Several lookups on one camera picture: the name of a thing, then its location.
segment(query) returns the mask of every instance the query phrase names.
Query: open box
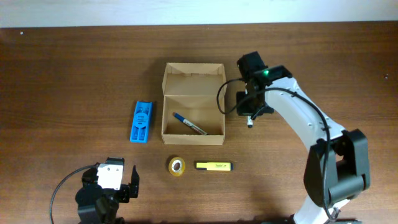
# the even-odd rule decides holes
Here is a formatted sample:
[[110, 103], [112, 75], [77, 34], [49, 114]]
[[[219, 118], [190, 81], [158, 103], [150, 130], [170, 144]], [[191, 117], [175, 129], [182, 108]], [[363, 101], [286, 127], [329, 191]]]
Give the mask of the open box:
[[[163, 78], [162, 138], [165, 144], [222, 145], [225, 115], [218, 111], [216, 96], [225, 82], [223, 64], [168, 63]], [[224, 109], [226, 86], [220, 93]], [[200, 135], [173, 116], [176, 112], [206, 131]]]

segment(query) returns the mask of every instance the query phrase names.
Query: brown table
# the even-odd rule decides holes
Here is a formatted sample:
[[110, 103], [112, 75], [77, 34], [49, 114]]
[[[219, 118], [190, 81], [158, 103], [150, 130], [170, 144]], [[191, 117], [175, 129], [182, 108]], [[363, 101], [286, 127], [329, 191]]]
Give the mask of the brown table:
[[[59, 181], [108, 156], [125, 158], [125, 184], [134, 164], [141, 177], [139, 197], [118, 212], [127, 220], [234, 222], [296, 212], [307, 152], [277, 113], [252, 129], [228, 115], [223, 146], [166, 146], [160, 136], [166, 62], [223, 63], [230, 79], [240, 76], [237, 59], [255, 50], [268, 65], [284, 64], [328, 116], [368, 137], [371, 188], [340, 217], [398, 219], [396, 22], [0, 29], [0, 38], [0, 223], [49, 223]], [[228, 107], [242, 89], [229, 86]], [[155, 103], [147, 144], [129, 142], [137, 100]], [[171, 155], [188, 164], [179, 178], [165, 168]], [[195, 160], [236, 169], [199, 172]], [[58, 192], [55, 223], [78, 223], [80, 178]]]

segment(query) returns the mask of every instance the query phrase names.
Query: cable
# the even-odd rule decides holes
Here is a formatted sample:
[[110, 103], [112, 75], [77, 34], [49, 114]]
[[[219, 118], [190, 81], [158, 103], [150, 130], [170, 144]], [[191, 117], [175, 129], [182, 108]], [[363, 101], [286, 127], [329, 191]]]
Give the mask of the cable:
[[235, 108], [237, 108], [237, 107], [240, 105], [240, 104], [237, 104], [237, 105], [235, 105], [232, 109], [230, 109], [228, 112], [224, 112], [224, 111], [221, 109], [220, 101], [219, 101], [219, 99], [218, 99], [218, 98], [220, 97], [220, 92], [221, 92], [221, 90], [223, 89], [223, 87], [224, 87], [225, 85], [227, 85], [228, 83], [235, 82], [235, 81], [243, 81], [243, 82], [244, 82], [244, 79], [243, 79], [243, 78], [234, 78], [234, 79], [228, 80], [227, 82], [225, 82], [224, 84], [222, 84], [221, 87], [218, 89], [218, 93], [217, 93], [217, 106], [218, 106], [218, 110], [219, 110], [222, 114], [229, 114], [230, 112], [234, 111]]
[[218, 101], [218, 95], [222, 89], [222, 87], [227, 84], [228, 82], [224, 83], [221, 88], [218, 90], [218, 94], [217, 94], [217, 105], [218, 105], [218, 109], [222, 114], [229, 114], [230, 112], [232, 112], [233, 110], [235, 110], [235, 108], [239, 107], [240, 105], [242, 105], [244, 102], [246, 102], [247, 100], [250, 100], [251, 98], [255, 98], [257, 95], [263, 94], [267, 91], [284, 91], [288, 94], [291, 94], [297, 98], [299, 98], [300, 100], [304, 101], [306, 104], [308, 104], [309, 106], [311, 106], [319, 115], [319, 117], [321, 117], [322, 123], [325, 126], [325, 131], [326, 131], [326, 149], [325, 149], [325, 159], [323, 160], [323, 170], [322, 170], [322, 177], [323, 177], [323, 209], [326, 213], [326, 215], [328, 216], [329, 221], [331, 222], [335, 222], [338, 216], [338, 212], [336, 213], [336, 215], [333, 217], [328, 209], [328, 205], [327, 205], [327, 201], [326, 201], [326, 170], [327, 170], [327, 161], [329, 159], [329, 151], [330, 151], [330, 131], [328, 128], [328, 123], [324, 117], [324, 115], [322, 114], [322, 112], [319, 110], [319, 108], [317, 106], [315, 106], [311, 101], [307, 100], [306, 98], [300, 96], [297, 92], [293, 92], [290, 90], [287, 90], [285, 88], [279, 88], [279, 87], [272, 87], [272, 88], [266, 88], [263, 90], [259, 90], [254, 92], [253, 94], [250, 94], [248, 96], [245, 96], [242, 100], [240, 100], [234, 107], [232, 107], [232, 109], [230, 109], [228, 112], [224, 112], [221, 110], [220, 108], [220, 103]]
[[61, 182], [58, 184], [57, 188], [55, 188], [54, 193], [52, 194], [52, 197], [51, 197], [51, 201], [50, 201], [50, 221], [51, 221], [51, 224], [54, 224], [54, 220], [52, 219], [52, 204], [54, 203], [55, 194], [57, 194], [57, 192], [58, 192], [59, 188], [61, 187], [61, 185], [65, 181], [67, 181], [67, 179], [69, 179], [69, 177], [73, 176], [74, 174], [77, 174], [78, 172], [80, 172], [82, 170], [95, 168], [95, 167], [96, 167], [96, 165], [90, 165], [90, 166], [85, 166], [85, 167], [79, 168], [79, 169], [71, 172], [63, 180], [61, 180]]

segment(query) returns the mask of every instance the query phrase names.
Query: marker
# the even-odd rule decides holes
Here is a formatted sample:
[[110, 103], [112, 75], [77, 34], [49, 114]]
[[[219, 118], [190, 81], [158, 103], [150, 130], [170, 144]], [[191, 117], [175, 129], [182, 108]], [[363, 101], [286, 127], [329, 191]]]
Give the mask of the marker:
[[197, 162], [198, 170], [231, 171], [234, 166], [230, 162]]
[[192, 122], [185, 119], [183, 116], [179, 115], [178, 113], [174, 112], [173, 116], [175, 116], [175, 118], [179, 119], [182, 123], [186, 124], [188, 127], [192, 128], [197, 133], [202, 134], [202, 135], [207, 135], [206, 131], [204, 131], [204, 130], [200, 129], [198, 126], [192, 124]]

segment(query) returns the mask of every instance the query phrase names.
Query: blue marker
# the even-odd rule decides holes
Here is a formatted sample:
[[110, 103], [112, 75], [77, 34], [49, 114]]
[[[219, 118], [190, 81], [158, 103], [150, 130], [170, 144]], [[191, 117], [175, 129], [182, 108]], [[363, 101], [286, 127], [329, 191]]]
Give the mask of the blue marker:
[[186, 124], [188, 127], [192, 128], [197, 133], [202, 134], [202, 135], [207, 135], [206, 131], [204, 131], [204, 130], [200, 129], [198, 126], [192, 124], [192, 122], [185, 119], [183, 116], [179, 115], [178, 113], [173, 113], [173, 116], [175, 116], [175, 118], [179, 119], [182, 123]]

